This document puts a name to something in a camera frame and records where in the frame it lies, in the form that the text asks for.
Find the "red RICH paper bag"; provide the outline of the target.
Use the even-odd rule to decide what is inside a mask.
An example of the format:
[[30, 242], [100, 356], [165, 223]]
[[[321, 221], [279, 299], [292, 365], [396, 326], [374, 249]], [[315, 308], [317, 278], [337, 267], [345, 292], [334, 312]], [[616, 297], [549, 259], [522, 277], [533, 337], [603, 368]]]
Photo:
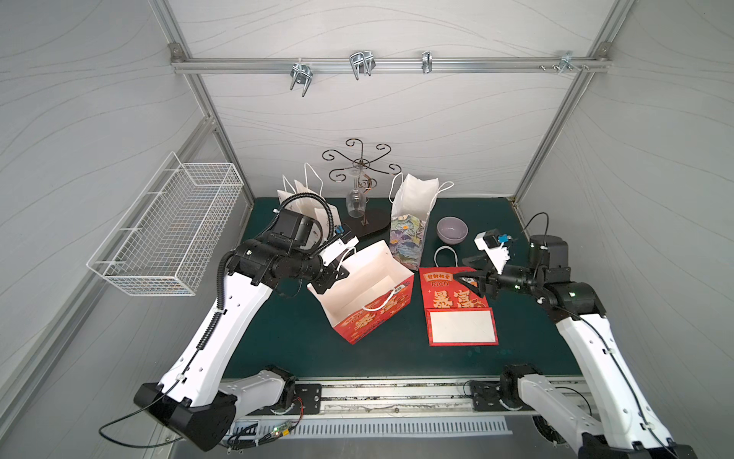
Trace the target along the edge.
[[458, 266], [455, 250], [441, 246], [433, 258], [433, 267], [419, 270], [429, 345], [498, 345], [492, 308], [485, 298], [460, 283], [458, 275], [469, 269]]

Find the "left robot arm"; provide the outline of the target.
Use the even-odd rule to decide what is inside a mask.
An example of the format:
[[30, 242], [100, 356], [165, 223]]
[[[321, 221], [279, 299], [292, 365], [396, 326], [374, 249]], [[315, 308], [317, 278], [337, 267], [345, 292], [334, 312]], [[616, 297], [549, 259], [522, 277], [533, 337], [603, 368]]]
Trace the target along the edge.
[[312, 192], [285, 199], [266, 229], [227, 252], [216, 273], [216, 300], [176, 363], [134, 397], [141, 412], [202, 451], [219, 446], [236, 419], [260, 409], [287, 413], [297, 403], [296, 378], [270, 366], [238, 382], [222, 379], [257, 312], [286, 279], [326, 293], [348, 277], [338, 257], [357, 240], [336, 225], [332, 210], [308, 242], [317, 220], [289, 210], [297, 201], [327, 201]]

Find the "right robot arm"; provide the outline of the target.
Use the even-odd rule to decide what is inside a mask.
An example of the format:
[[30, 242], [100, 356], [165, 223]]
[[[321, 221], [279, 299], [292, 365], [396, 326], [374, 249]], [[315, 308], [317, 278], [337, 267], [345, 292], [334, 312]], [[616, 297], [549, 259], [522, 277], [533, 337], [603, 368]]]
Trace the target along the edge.
[[532, 409], [541, 425], [565, 440], [580, 458], [693, 458], [678, 443], [644, 397], [615, 342], [607, 312], [587, 283], [571, 279], [568, 245], [558, 236], [529, 240], [529, 264], [510, 264], [509, 235], [496, 229], [478, 233], [479, 256], [464, 259], [459, 281], [481, 298], [495, 299], [502, 289], [531, 296], [555, 324], [571, 349], [596, 403], [598, 415], [578, 407], [537, 367], [508, 365], [489, 396], [508, 411]]

